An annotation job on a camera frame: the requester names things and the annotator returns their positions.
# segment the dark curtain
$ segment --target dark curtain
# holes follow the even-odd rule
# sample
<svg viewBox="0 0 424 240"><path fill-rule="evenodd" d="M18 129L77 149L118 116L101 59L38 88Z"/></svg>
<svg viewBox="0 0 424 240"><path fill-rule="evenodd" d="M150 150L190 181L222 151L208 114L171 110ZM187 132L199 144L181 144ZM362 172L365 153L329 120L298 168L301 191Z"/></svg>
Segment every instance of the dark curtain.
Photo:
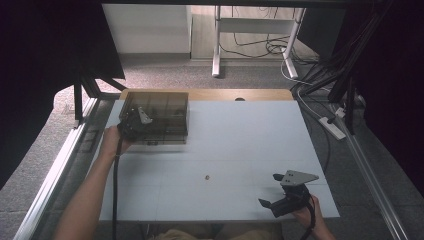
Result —
<svg viewBox="0 0 424 240"><path fill-rule="evenodd" d="M100 3L0 2L0 188L47 121L55 94L86 78L125 78Z"/></svg>
<svg viewBox="0 0 424 240"><path fill-rule="evenodd" d="M422 10L421 1L393 2L358 61L355 79L367 103L368 127L424 196Z"/></svg>

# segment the metal bracket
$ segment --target metal bracket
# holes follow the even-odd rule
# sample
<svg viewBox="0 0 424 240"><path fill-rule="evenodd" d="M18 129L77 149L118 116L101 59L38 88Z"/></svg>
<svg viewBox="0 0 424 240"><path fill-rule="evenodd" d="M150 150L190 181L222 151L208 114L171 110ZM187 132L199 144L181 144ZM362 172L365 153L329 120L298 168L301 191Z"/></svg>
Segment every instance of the metal bracket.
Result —
<svg viewBox="0 0 424 240"><path fill-rule="evenodd" d="M141 119L142 124L149 124L153 121L153 119L151 119L149 116L147 116L147 114L143 111L142 107L139 107L137 110L138 110L138 114L140 115L140 119Z"/></svg>
<svg viewBox="0 0 424 240"><path fill-rule="evenodd" d="M319 177L314 174L302 173L293 170L288 170L280 182L281 186L299 186L301 184L317 180Z"/></svg>

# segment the human hand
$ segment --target human hand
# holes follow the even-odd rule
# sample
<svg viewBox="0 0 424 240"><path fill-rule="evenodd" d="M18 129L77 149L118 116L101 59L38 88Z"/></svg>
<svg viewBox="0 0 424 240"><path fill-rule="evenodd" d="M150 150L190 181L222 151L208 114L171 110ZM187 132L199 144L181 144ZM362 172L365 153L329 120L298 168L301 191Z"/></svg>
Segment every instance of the human hand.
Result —
<svg viewBox="0 0 424 240"><path fill-rule="evenodd" d="M314 238L317 240L336 239L324 222L318 198L314 195L311 195L309 203L315 209L315 227L312 231L312 235L314 236ZM294 211L292 212L292 214L303 227L308 228L310 226L311 213L309 212L309 209L307 207Z"/></svg>
<svg viewBox="0 0 424 240"><path fill-rule="evenodd" d="M117 126L106 128L103 133L103 141L100 145L99 157L111 159L113 161L116 155L116 150L118 149L120 137ZM121 154L123 154L131 145L132 142L124 139L122 142Z"/></svg>

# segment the electrical outlet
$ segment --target electrical outlet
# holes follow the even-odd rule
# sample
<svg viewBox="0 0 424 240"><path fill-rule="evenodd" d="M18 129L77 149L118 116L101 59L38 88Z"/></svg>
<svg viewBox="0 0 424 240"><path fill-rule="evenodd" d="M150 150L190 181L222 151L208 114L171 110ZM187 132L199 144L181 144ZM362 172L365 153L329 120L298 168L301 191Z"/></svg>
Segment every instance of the electrical outlet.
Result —
<svg viewBox="0 0 424 240"><path fill-rule="evenodd" d="M346 115L346 110L342 107L339 107L339 109L337 109L336 111L336 116L339 118L344 118L344 116Z"/></svg>
<svg viewBox="0 0 424 240"><path fill-rule="evenodd" d="M346 135L332 123L328 123L328 118L323 117L319 122L333 135L337 140L341 140L346 137Z"/></svg>

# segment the wooden strip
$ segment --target wooden strip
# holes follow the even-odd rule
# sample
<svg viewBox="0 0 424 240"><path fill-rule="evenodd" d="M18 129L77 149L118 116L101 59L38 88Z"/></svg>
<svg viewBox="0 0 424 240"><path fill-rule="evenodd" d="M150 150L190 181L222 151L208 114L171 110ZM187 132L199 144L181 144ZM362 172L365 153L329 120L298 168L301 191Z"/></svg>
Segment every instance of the wooden strip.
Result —
<svg viewBox="0 0 424 240"><path fill-rule="evenodd" d="M125 100L128 92L188 92L189 100L194 101L288 101L293 100L287 89L125 89L120 100Z"/></svg>

